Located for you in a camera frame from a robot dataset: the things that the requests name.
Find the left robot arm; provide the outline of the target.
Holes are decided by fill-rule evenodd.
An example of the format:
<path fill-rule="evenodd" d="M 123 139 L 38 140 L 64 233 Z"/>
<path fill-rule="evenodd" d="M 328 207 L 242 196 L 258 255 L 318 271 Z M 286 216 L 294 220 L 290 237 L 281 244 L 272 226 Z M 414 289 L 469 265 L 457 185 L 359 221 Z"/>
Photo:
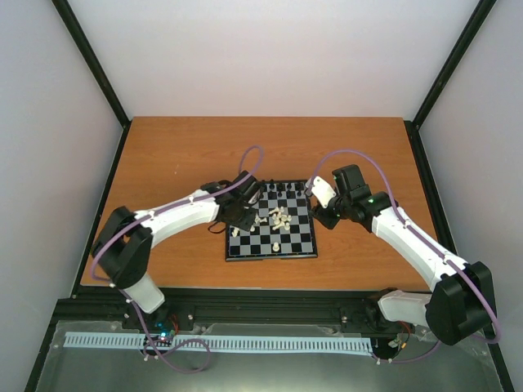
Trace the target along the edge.
<path fill-rule="evenodd" d="M 184 198 L 150 210 L 118 207 L 92 245 L 92 266 L 105 273 L 101 280 L 140 308 L 145 323 L 155 329 L 164 327 L 170 309 L 148 273 L 152 249 L 197 225 L 214 222 L 251 229 L 257 214 L 253 205 L 261 194 L 262 183 L 242 171 L 233 181 L 207 183 Z"/>

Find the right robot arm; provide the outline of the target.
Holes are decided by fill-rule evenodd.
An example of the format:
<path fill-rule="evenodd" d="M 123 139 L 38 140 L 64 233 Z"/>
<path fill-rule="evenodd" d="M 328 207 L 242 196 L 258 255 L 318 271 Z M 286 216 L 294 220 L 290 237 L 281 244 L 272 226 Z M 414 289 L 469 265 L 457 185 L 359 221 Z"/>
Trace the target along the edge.
<path fill-rule="evenodd" d="M 360 168 L 333 171 L 334 185 L 319 176 L 306 183 L 317 204 L 313 217 L 327 229 L 341 220 L 363 226 L 391 246 L 422 277 L 428 294 L 382 291 L 372 319 L 429 328 L 446 345 L 455 345 L 492 324 L 494 287 L 481 262 L 469 263 L 440 245 L 416 225 L 386 192 L 372 193 Z"/>

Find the black magnetic chess board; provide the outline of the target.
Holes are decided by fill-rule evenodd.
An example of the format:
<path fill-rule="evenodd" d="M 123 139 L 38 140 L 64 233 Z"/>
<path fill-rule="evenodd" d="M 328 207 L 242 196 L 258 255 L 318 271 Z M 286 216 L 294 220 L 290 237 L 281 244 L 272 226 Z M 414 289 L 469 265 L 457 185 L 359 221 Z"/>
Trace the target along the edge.
<path fill-rule="evenodd" d="M 238 229 L 238 236 L 233 237 L 231 234 L 236 228 L 227 227 L 226 261 L 318 256 L 311 201 L 306 195 L 304 180 L 264 181 L 253 207 L 257 216 L 249 231 Z M 273 252 L 274 243 L 279 243 L 279 252 Z"/>

